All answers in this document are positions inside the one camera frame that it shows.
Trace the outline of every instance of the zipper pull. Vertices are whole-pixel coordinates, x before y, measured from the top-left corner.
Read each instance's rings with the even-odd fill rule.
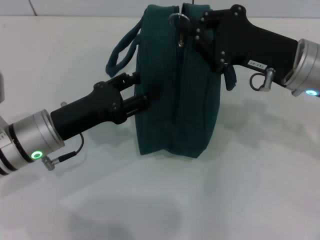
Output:
[[[184,36],[180,34],[180,40],[178,42],[179,47],[182,48],[184,46]]]

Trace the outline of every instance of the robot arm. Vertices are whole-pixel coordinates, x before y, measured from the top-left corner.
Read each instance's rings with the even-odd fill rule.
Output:
[[[64,141],[103,122],[124,123],[128,117],[149,107],[148,95],[123,100],[120,92],[140,83],[138,73],[122,73],[106,82],[98,82],[93,91],[49,114],[39,111],[10,125],[0,121],[0,177],[17,171],[37,159],[48,170],[74,157],[70,152],[51,160],[47,155],[64,147]]]
[[[292,91],[294,96],[306,91],[320,94],[320,45],[305,39],[299,42],[254,26],[246,9],[205,12],[200,19],[180,14],[176,31],[194,38],[195,50],[221,74],[228,66],[241,65],[265,75],[258,89],[269,91],[272,82]],[[214,30],[214,39],[205,30]]]

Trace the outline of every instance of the white wall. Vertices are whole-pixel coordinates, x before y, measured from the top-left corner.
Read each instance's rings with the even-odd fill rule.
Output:
[[[32,0],[39,16],[140,17],[149,4],[182,6],[190,0]]]
[[[0,16],[34,15],[28,0],[0,0]]]
[[[181,6],[192,0],[31,0],[39,16],[139,17],[149,4]],[[194,0],[213,9],[241,4],[249,17],[320,18],[319,0]],[[33,15],[28,0],[0,0],[0,16]]]

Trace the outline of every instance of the metal connector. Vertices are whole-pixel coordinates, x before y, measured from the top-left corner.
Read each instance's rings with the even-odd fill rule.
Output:
[[[272,67],[266,70],[265,80],[263,86],[260,88],[262,92],[269,92],[271,89],[271,84],[275,78],[276,70]]]
[[[56,168],[56,165],[60,163],[58,158],[50,159],[48,156],[42,158],[43,165],[48,169],[48,171],[52,171]]]

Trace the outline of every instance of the metal keyring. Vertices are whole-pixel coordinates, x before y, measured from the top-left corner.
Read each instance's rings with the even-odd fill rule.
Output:
[[[173,17],[175,17],[175,16],[179,16],[179,18],[182,17],[182,18],[184,18],[184,19],[186,19],[186,20],[188,20],[188,21],[190,22],[190,19],[189,19],[186,15],[184,15],[184,14],[182,14],[182,13],[179,13],[179,12],[177,12],[177,13],[172,13],[172,14],[168,17],[168,22],[169,22],[170,26],[173,27],[174,29],[176,29],[176,28],[175,28],[175,27],[173,26],[173,24],[172,24],[172,19],[173,19]]]
[[[257,73],[253,74],[253,75],[250,77],[250,80],[249,80],[250,87],[251,87],[253,90],[259,92],[260,89],[264,86],[264,83],[263,83],[259,88],[256,88],[256,87],[254,86],[254,84],[253,84],[253,79],[254,79],[255,76],[264,76],[264,77],[265,77],[266,75],[263,74],[263,73],[257,72]]]

